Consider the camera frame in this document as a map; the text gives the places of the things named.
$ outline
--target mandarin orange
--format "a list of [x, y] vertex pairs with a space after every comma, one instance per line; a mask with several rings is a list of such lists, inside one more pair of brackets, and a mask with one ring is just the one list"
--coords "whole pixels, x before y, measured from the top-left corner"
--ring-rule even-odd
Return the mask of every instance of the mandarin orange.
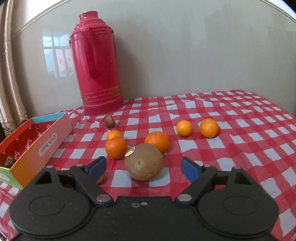
[[107, 133], [107, 140], [113, 139], [115, 137], [121, 137], [121, 133], [118, 130], [111, 130]]
[[181, 120], [176, 126], [177, 133], [182, 137], [187, 137], [192, 132], [192, 125], [187, 120]]
[[154, 131], [148, 134], [144, 143], [154, 145], [161, 153], [166, 152], [170, 144], [168, 136], [161, 131]]
[[200, 133], [205, 138], [213, 138], [218, 134], [219, 126], [216, 121], [210, 118], [204, 119], [200, 123]]
[[98, 180], [97, 180], [97, 185], [102, 184], [102, 182], [104, 181], [104, 176], [101, 176]]
[[115, 137], [113, 139], [107, 140], [105, 144], [105, 151], [107, 155], [114, 159], [120, 159], [124, 157], [127, 149], [128, 145], [121, 137]]

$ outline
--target orange box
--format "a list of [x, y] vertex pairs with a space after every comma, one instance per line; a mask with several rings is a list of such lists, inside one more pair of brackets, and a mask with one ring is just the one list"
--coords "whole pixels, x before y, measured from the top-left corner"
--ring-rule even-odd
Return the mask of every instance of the orange box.
[[[37, 116], [23, 123], [0, 144], [0, 180], [23, 189], [72, 130], [66, 112]], [[8, 156], [16, 159], [10, 169], [3, 167]]]

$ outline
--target curtain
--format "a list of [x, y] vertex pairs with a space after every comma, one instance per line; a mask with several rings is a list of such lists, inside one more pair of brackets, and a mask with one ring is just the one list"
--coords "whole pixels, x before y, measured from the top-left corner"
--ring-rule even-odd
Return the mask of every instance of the curtain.
[[5, 135], [11, 134], [28, 116], [15, 77], [11, 21], [14, 0], [0, 5], [0, 122]]

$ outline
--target brown fruit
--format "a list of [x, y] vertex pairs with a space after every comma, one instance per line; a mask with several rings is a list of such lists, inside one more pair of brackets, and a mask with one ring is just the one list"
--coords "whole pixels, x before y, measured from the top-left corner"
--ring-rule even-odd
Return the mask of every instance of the brown fruit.
[[111, 115], [108, 115], [104, 120], [105, 126], [108, 129], [112, 129], [116, 126], [116, 123]]
[[157, 176], [163, 168], [163, 155], [152, 144], [142, 143], [125, 157], [126, 170], [132, 178], [147, 181]]

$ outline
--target small brown nut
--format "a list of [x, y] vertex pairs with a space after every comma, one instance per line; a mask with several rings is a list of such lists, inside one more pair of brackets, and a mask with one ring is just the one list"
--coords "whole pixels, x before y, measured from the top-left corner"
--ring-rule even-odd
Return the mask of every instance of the small brown nut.
[[113, 119], [113, 117], [111, 115], [108, 115], [106, 118], [105, 118], [105, 126], [108, 128], [108, 129], [112, 129], [116, 126], [116, 123]]
[[14, 157], [8, 156], [5, 160], [4, 167], [11, 168], [15, 162], [16, 159]]

